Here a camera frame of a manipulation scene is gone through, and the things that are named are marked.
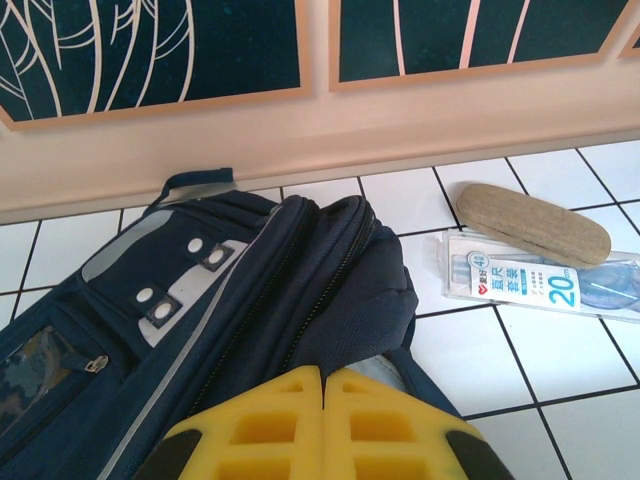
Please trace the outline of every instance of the navy blue backpack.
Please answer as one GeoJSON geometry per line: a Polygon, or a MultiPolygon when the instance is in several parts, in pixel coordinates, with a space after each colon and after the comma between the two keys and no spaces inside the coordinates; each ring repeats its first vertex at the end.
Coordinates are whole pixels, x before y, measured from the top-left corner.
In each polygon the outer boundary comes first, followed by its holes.
{"type": "Polygon", "coordinates": [[[159,205],[0,334],[0,479],[126,479],[168,429],[301,365],[385,354],[409,394],[456,413],[413,362],[418,299],[362,197],[323,209],[238,191],[159,205]]]}

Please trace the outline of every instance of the backpack zipper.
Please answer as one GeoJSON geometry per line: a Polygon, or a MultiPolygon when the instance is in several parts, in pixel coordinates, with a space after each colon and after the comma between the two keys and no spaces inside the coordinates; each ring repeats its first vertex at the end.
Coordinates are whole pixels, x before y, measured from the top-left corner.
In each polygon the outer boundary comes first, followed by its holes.
{"type": "MultiPolygon", "coordinates": [[[[104,367],[109,363],[109,357],[106,355],[100,355],[93,360],[85,358],[77,353],[73,353],[71,355],[67,355],[63,359],[63,363],[65,363],[64,368],[72,370],[74,372],[87,372],[92,375],[98,374],[104,367]]],[[[29,430],[29,432],[16,443],[11,445],[8,450],[6,450],[2,457],[0,457],[0,467],[4,466],[11,458],[13,458],[18,452],[20,452],[36,435],[38,435],[42,430],[44,430],[51,420],[57,417],[60,412],[62,412],[67,405],[69,405],[78,394],[84,390],[84,388],[89,385],[92,378],[87,375],[84,378],[79,378],[75,384],[73,385],[70,392],[68,392],[67,396],[64,400],[61,400],[54,408],[51,409],[43,418],[41,418],[35,428],[29,430]]]]}
{"type": "Polygon", "coordinates": [[[293,252],[297,249],[298,245],[300,244],[300,240],[302,239],[303,235],[310,228],[310,225],[307,225],[307,223],[308,223],[307,222],[307,218],[303,217],[302,221],[300,222],[300,225],[298,226],[298,230],[296,231],[295,237],[294,237],[293,241],[291,242],[291,245],[289,245],[289,248],[287,249],[287,252],[285,253],[282,261],[280,262],[280,265],[278,265],[278,268],[277,268],[276,272],[271,276],[271,278],[269,279],[269,283],[267,283],[267,286],[263,289],[262,293],[260,294],[260,297],[253,304],[253,307],[251,307],[251,311],[248,313],[248,315],[245,316],[244,320],[240,324],[240,327],[234,333],[233,338],[231,339],[231,341],[227,345],[227,348],[225,349],[224,353],[220,357],[220,360],[218,360],[218,362],[216,363],[216,366],[213,368],[211,374],[207,378],[207,381],[205,382],[204,386],[202,387],[202,389],[198,393],[198,396],[197,396],[195,402],[193,403],[193,405],[191,406],[191,409],[189,410],[189,413],[188,413],[186,418],[189,418],[192,415],[194,415],[195,413],[197,413],[200,405],[202,404],[202,400],[203,400],[205,394],[207,394],[209,392],[213,380],[215,379],[216,375],[220,371],[220,368],[224,365],[225,359],[227,358],[227,356],[231,353],[233,348],[238,343],[240,335],[242,335],[242,332],[245,330],[245,328],[247,327],[249,322],[256,315],[256,313],[258,312],[259,307],[262,306],[262,303],[264,302],[264,300],[267,297],[267,295],[269,293],[271,293],[271,291],[273,290],[273,287],[276,284],[276,282],[280,279],[280,276],[282,275],[282,272],[283,272],[284,268],[287,265],[289,265],[293,252]]]}
{"type": "Polygon", "coordinates": [[[298,331],[298,335],[296,335],[296,338],[293,341],[291,348],[287,352],[287,356],[285,357],[282,367],[280,368],[280,374],[286,373],[287,368],[289,366],[289,361],[291,360],[291,357],[293,356],[293,352],[295,351],[296,347],[298,346],[298,343],[300,342],[300,338],[302,338],[302,335],[304,334],[305,330],[307,329],[309,324],[317,317],[321,309],[325,307],[325,304],[327,299],[329,298],[329,295],[335,291],[335,288],[338,286],[338,282],[342,279],[342,276],[344,275],[346,268],[349,266],[349,264],[353,261],[354,258],[357,258],[362,254],[365,247],[369,243],[369,240],[371,239],[371,235],[373,234],[373,230],[375,227],[375,220],[376,220],[376,217],[373,213],[373,209],[367,203],[365,206],[365,212],[364,212],[364,218],[362,220],[362,224],[360,225],[360,229],[358,230],[358,233],[356,233],[356,236],[353,239],[351,248],[345,255],[344,259],[342,260],[342,263],[338,267],[338,270],[336,270],[336,273],[331,278],[331,281],[327,284],[327,287],[322,292],[322,295],[320,295],[320,298],[315,303],[315,305],[311,309],[311,312],[309,313],[304,323],[300,327],[300,330],[298,331]]]}

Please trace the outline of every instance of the floor tile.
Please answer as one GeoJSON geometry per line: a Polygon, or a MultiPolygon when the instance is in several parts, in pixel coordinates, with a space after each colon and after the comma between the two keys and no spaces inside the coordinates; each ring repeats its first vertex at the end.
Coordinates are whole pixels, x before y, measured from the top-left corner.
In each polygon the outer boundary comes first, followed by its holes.
{"type": "Polygon", "coordinates": [[[133,222],[138,220],[142,216],[142,214],[144,213],[144,211],[146,209],[147,209],[147,207],[125,208],[124,212],[122,213],[122,227],[121,227],[121,229],[124,230],[129,225],[131,225],[133,222]]]}
{"type": "Polygon", "coordinates": [[[631,221],[640,229],[640,202],[627,203],[623,205],[624,211],[631,218],[631,221]]]}
{"type": "Polygon", "coordinates": [[[0,226],[0,292],[20,288],[38,222],[0,226]]]}
{"type": "Polygon", "coordinates": [[[361,177],[376,216],[396,234],[455,227],[431,168],[361,177]]]}
{"type": "Polygon", "coordinates": [[[537,410],[472,420],[518,480],[566,478],[537,410]]]}
{"type": "Polygon", "coordinates": [[[597,318],[498,307],[539,401],[633,385],[597,318]]]}
{"type": "Polygon", "coordinates": [[[64,280],[118,232],[119,218],[112,211],[43,221],[25,288],[64,280]]]}
{"type": "Polygon", "coordinates": [[[282,196],[280,195],[279,188],[267,188],[266,190],[254,190],[251,193],[260,195],[261,197],[264,197],[267,200],[271,200],[272,202],[280,203],[282,201],[282,196]]]}
{"type": "Polygon", "coordinates": [[[440,312],[478,305],[478,302],[447,298],[442,293],[442,276],[438,268],[438,242],[442,233],[401,237],[404,264],[409,269],[420,304],[416,313],[440,312]]]}
{"type": "Polygon", "coordinates": [[[575,149],[509,157],[509,160],[533,197],[564,208],[613,201],[575,149]]]}
{"type": "Polygon", "coordinates": [[[452,205],[455,205],[460,192],[471,183],[487,183],[522,192],[515,175],[504,158],[483,160],[481,162],[459,163],[436,167],[442,186],[452,205]]]}
{"type": "Polygon", "coordinates": [[[640,235],[618,207],[592,208],[578,213],[599,223],[609,232],[612,250],[640,253],[640,235]]]}
{"type": "Polygon", "coordinates": [[[636,375],[640,376],[640,322],[630,323],[619,320],[605,320],[605,322],[636,375]]]}
{"type": "Polygon", "coordinates": [[[640,391],[543,409],[574,480],[636,480],[640,391]]]}
{"type": "Polygon", "coordinates": [[[315,201],[320,208],[331,205],[344,197],[362,195],[356,178],[292,185],[284,187],[283,191],[285,198],[291,195],[300,195],[315,201]]]}
{"type": "Polygon", "coordinates": [[[0,295],[0,330],[9,325],[17,295],[0,295]]]}
{"type": "Polygon", "coordinates": [[[417,320],[411,351],[462,415],[532,402],[492,308],[417,320]]]}
{"type": "Polygon", "coordinates": [[[581,148],[616,200],[640,198],[640,140],[581,148]]]}
{"type": "Polygon", "coordinates": [[[30,306],[32,306],[50,291],[50,288],[44,288],[42,290],[31,290],[29,292],[22,292],[22,294],[20,294],[20,300],[18,300],[18,308],[16,308],[16,317],[24,313],[30,306]]]}

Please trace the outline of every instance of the plastic packaging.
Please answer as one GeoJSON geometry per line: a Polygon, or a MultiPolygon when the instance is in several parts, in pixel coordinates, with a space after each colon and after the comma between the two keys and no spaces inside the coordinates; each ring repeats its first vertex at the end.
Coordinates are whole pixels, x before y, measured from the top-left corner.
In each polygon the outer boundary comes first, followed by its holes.
{"type": "Polygon", "coordinates": [[[522,305],[640,323],[640,255],[612,252],[571,268],[484,235],[445,232],[438,249],[451,298],[522,305]]]}

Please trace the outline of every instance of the number 20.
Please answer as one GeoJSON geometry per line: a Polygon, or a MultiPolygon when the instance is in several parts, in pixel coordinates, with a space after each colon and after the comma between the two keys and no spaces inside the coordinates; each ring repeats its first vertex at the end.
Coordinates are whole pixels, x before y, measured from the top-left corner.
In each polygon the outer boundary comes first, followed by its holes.
{"type": "Polygon", "coordinates": [[[556,303],[556,297],[562,298],[567,305],[570,307],[575,306],[576,304],[576,294],[574,292],[569,292],[569,298],[567,298],[566,294],[562,290],[572,290],[573,289],[573,281],[569,278],[565,277],[549,277],[549,286],[556,290],[551,290],[549,292],[549,300],[551,303],[556,303]]]}

